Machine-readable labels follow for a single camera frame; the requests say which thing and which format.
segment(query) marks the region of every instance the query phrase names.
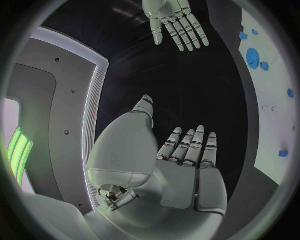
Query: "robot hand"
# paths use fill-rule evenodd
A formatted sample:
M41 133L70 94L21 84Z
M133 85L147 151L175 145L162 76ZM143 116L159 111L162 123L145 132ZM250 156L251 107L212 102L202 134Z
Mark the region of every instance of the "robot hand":
M182 129L177 127L157 154L157 160L165 160L182 166L198 167L203 144L204 126L198 126L196 132L189 130L182 142L179 138ZM217 161L217 135L211 132L200 162L201 168L215 168Z
M191 13L191 7L188 0L143 0L142 6L144 13L150 19L151 30L156 45L160 45L163 41L162 23L173 37L181 52L183 52L185 48L179 35L188 50L194 50L190 39L196 49L201 47L192 26L202 39L203 44L205 46L210 45L200 23L194 14Z

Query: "green light panel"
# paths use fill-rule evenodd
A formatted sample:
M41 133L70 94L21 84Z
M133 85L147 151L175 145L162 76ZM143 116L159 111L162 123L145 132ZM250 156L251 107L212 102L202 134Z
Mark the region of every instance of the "green light panel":
M21 136L21 128L18 126L16 128L16 130L14 131L13 136L10 140L9 145L8 145L7 154L8 154L9 162L11 162L11 160L12 160L12 156L13 156L15 147L17 145L17 142L18 142L20 136Z
M15 177L17 177L18 167L23 156L24 150L27 146L27 143L27 138L22 134L14 148L10 165Z
M25 170L25 165L26 165L28 156L29 156L29 154L30 154L33 146L34 146L34 142L33 141L29 141L27 143L27 146L26 146L26 148L24 150L24 153L22 155L20 164L18 166L18 170L17 170L17 174L16 174L16 179L17 179L17 182L20 185L20 187L22 186L22 180L23 180L23 173L24 173L24 170Z

